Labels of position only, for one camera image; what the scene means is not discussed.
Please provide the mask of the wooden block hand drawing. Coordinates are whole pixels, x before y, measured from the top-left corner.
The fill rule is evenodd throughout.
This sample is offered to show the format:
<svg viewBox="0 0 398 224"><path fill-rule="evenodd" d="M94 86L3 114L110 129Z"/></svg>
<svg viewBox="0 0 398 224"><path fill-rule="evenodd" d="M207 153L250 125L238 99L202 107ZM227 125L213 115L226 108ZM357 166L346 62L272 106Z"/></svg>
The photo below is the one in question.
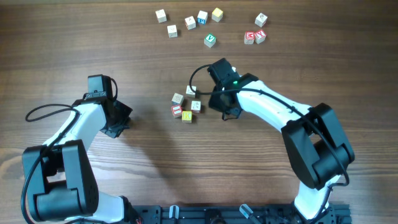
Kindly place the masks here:
<svg viewBox="0 0 398 224"><path fill-rule="evenodd" d="M201 111L201 101L192 101L191 102L191 111L193 113L200 113L200 111Z"/></svg>

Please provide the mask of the yellow top wooden block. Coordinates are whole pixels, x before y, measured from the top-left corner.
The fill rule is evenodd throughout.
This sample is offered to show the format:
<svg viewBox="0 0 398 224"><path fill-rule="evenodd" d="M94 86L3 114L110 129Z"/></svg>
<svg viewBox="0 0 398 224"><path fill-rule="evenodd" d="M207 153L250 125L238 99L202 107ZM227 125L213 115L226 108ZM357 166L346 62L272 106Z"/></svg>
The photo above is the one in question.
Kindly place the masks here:
<svg viewBox="0 0 398 224"><path fill-rule="evenodd" d="M220 20L222 20L223 18L223 11L216 7L213 12L211 13L211 18L215 21L215 22L219 22Z"/></svg>

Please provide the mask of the plain wooden block far left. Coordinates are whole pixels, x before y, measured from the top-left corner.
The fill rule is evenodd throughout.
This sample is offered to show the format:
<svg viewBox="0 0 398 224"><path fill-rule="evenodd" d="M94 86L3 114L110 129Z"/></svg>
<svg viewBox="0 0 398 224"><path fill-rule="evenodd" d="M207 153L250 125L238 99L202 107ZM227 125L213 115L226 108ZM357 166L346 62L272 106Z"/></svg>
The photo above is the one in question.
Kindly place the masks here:
<svg viewBox="0 0 398 224"><path fill-rule="evenodd" d="M160 9L155 12L158 23L166 22L167 21L167 15L163 9Z"/></svg>

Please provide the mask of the red letter I block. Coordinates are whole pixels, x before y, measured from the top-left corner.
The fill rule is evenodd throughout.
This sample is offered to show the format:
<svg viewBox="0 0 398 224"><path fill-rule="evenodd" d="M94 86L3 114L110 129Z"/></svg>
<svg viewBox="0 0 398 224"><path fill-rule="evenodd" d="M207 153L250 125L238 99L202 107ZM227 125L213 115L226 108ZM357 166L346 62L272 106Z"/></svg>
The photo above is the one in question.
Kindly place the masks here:
<svg viewBox="0 0 398 224"><path fill-rule="evenodd" d="M182 109L181 105L173 105L171 107L171 110L172 110L172 114L173 114L174 118L179 118L183 114L183 109Z"/></svg>

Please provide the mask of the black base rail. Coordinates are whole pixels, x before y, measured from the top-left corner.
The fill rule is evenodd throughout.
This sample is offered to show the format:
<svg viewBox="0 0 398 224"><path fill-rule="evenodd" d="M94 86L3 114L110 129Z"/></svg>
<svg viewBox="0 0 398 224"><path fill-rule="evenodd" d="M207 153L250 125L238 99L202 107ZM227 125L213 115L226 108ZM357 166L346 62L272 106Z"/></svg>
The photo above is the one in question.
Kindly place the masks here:
<svg viewBox="0 0 398 224"><path fill-rule="evenodd" d="M240 207L161 207L135 206L135 211L144 224L211 224L211 223L311 223L301 217L292 204L250 206L250 215Z"/></svg>

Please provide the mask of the green letter V block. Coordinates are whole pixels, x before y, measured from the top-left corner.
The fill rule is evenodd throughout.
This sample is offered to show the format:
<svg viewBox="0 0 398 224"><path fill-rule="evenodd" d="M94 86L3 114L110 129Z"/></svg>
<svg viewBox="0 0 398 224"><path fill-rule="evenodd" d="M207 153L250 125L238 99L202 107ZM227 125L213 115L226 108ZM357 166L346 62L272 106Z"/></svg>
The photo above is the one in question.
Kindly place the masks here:
<svg viewBox="0 0 398 224"><path fill-rule="evenodd" d="M212 48L212 46L214 46L216 44L216 37L213 34L208 34L205 38L204 38L204 44L209 47Z"/></svg>

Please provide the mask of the red letter M block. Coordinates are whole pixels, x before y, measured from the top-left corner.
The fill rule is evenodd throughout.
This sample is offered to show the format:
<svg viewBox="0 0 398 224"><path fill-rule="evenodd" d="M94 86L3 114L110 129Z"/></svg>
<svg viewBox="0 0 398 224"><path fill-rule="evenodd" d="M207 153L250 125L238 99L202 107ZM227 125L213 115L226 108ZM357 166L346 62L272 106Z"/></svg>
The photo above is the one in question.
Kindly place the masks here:
<svg viewBox="0 0 398 224"><path fill-rule="evenodd" d="M251 44L253 44L253 43L254 43L254 40L255 40L254 32L252 32L252 31L247 31L247 32L245 32L245 35L244 35L244 43L245 43L246 45L251 45Z"/></svg>

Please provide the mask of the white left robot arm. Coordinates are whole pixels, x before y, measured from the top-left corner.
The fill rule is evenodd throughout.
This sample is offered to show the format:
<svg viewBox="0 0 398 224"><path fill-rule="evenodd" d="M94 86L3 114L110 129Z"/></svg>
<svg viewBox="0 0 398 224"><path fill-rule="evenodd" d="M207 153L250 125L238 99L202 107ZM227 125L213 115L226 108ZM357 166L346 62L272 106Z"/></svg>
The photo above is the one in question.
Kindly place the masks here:
<svg viewBox="0 0 398 224"><path fill-rule="evenodd" d="M117 138L129 127L132 108L117 100L118 87L105 75L88 77L88 91L72 105L62 127L39 146L22 154L25 182L21 211L27 223L139 223L123 196L98 190L87 150L98 132Z"/></svg>

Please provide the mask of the wooden block blue side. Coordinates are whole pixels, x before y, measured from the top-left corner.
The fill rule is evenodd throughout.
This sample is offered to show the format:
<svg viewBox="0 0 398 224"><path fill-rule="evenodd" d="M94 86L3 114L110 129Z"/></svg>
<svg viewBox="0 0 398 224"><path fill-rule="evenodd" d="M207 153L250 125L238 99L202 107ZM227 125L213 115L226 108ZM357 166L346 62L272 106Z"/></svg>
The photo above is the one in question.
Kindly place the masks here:
<svg viewBox="0 0 398 224"><path fill-rule="evenodd" d="M174 93L171 102L173 105L183 105L184 96L179 93Z"/></svg>

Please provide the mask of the wooden block green side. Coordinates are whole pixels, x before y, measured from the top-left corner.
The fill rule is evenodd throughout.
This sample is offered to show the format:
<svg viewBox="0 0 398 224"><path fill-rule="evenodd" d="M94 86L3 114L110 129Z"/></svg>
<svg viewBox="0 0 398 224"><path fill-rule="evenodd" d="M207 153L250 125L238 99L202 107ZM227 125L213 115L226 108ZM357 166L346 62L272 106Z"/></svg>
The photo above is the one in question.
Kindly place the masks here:
<svg viewBox="0 0 398 224"><path fill-rule="evenodd" d="M176 25L167 26L169 38L178 37L178 30Z"/></svg>

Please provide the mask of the blue letter P block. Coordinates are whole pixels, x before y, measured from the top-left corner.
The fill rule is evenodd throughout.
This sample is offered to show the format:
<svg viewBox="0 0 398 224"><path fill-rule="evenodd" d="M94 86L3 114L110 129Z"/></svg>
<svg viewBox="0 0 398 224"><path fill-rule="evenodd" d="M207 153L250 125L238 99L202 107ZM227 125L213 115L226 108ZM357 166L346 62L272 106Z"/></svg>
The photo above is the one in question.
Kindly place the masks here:
<svg viewBox="0 0 398 224"><path fill-rule="evenodd" d="M208 13L206 11L199 11L197 15L197 21L199 24L206 24L208 20Z"/></svg>

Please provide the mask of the wooden block red drawing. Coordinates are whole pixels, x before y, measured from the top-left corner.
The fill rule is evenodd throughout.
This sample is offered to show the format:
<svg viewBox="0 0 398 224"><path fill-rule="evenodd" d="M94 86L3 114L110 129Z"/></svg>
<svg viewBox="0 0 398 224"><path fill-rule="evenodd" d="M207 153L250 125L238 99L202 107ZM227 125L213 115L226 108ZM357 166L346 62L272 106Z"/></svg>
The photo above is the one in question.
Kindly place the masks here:
<svg viewBox="0 0 398 224"><path fill-rule="evenodd" d="M185 18L185 25L187 27L188 30L192 30L194 28L196 28L196 20L193 16L190 17L186 17Z"/></svg>

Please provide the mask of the yellow letter K block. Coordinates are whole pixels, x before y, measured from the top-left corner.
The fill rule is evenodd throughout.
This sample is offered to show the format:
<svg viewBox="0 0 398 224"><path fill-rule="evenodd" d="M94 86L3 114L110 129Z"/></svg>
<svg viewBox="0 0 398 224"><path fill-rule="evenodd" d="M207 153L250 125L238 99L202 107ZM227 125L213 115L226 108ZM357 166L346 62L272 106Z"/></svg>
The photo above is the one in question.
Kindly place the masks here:
<svg viewBox="0 0 398 224"><path fill-rule="evenodd" d="M182 111L182 122L191 123L193 120L193 114L191 111Z"/></svg>

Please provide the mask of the wooden block red side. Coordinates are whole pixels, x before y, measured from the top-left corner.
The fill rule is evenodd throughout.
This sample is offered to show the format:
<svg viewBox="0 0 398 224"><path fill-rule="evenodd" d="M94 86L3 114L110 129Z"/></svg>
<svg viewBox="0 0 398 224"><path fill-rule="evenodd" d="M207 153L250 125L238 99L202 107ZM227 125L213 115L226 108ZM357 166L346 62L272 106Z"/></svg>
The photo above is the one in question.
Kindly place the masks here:
<svg viewBox="0 0 398 224"><path fill-rule="evenodd" d="M186 89L186 95L189 98L196 98L196 90L197 90L196 86L188 85Z"/></svg>

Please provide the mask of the wooden block red number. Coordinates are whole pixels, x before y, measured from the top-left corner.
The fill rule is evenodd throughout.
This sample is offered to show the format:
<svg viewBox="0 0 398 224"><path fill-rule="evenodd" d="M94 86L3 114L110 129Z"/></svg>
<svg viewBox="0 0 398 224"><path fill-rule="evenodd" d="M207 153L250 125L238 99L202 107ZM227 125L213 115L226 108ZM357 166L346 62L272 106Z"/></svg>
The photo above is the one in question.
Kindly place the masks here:
<svg viewBox="0 0 398 224"><path fill-rule="evenodd" d="M259 27L263 27L265 25L265 23L267 22L267 16L265 14L263 14L262 12L260 12L256 19L255 19L255 24Z"/></svg>

